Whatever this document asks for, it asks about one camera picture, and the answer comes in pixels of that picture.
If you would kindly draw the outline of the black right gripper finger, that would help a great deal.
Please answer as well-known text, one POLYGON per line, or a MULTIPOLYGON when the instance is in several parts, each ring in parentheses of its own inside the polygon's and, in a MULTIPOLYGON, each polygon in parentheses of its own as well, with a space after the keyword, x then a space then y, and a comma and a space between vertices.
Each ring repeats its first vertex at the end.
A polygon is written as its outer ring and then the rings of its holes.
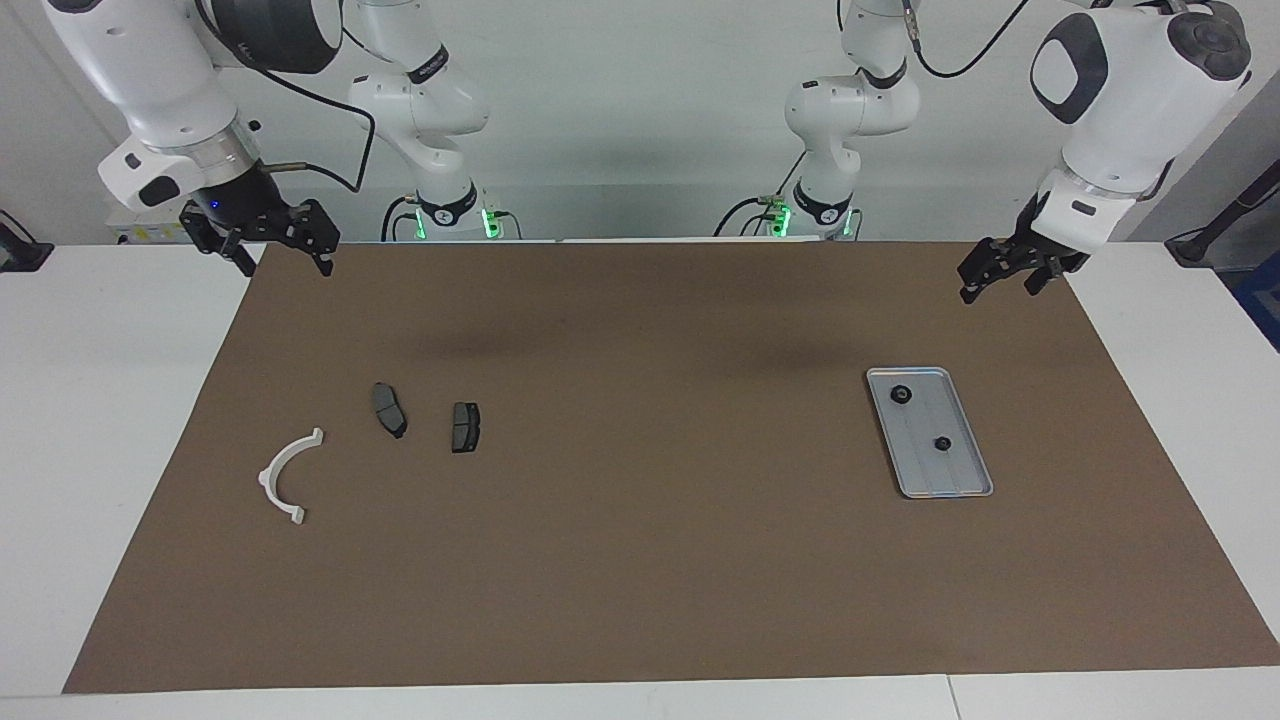
POLYGON ((306 254, 323 277, 334 270, 332 256, 339 242, 340 231, 317 200, 288 209, 288 247, 306 254))
POLYGON ((243 277, 253 277, 257 263, 242 246, 237 231, 223 234, 196 202, 182 208, 180 225, 201 254, 219 256, 233 264, 243 277))

